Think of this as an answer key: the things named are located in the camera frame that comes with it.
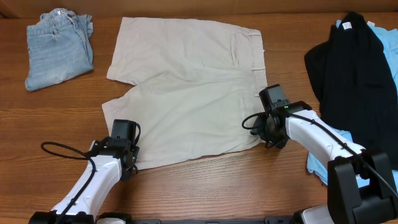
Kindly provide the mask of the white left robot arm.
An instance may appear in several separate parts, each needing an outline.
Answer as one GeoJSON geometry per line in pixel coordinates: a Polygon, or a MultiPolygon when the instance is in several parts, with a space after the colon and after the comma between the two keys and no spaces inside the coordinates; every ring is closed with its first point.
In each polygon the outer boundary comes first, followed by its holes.
{"type": "Polygon", "coordinates": [[[135,165],[139,152],[138,139],[118,136],[94,140],[87,152],[57,142],[43,142],[40,146],[49,154],[62,157],[46,149],[46,145],[63,147],[79,153],[79,159],[87,160],[88,164],[67,196],[51,211],[35,212],[29,223],[94,223],[113,186],[120,180],[129,180],[132,172],[138,171],[135,165]]]}

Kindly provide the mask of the beige khaki shorts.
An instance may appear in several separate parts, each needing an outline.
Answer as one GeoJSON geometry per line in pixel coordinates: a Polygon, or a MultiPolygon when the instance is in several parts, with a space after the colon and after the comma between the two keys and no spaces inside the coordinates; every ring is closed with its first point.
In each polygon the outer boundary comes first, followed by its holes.
{"type": "Polygon", "coordinates": [[[140,169],[244,151],[261,141],[243,124],[262,110],[259,92],[267,86],[256,29],[125,17],[107,78],[131,85],[102,109],[108,127],[115,119],[140,125],[140,169]]]}

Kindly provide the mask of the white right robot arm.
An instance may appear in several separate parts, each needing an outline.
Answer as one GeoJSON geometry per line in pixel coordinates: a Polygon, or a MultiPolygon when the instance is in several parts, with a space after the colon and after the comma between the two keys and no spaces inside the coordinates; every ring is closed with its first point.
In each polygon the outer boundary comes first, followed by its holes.
{"type": "Polygon", "coordinates": [[[298,101],[265,102],[251,134],[267,147],[283,148],[291,139],[327,169],[327,203],[282,218],[284,223],[384,223],[397,219],[397,190],[387,154],[365,149],[325,124],[298,101]]]}

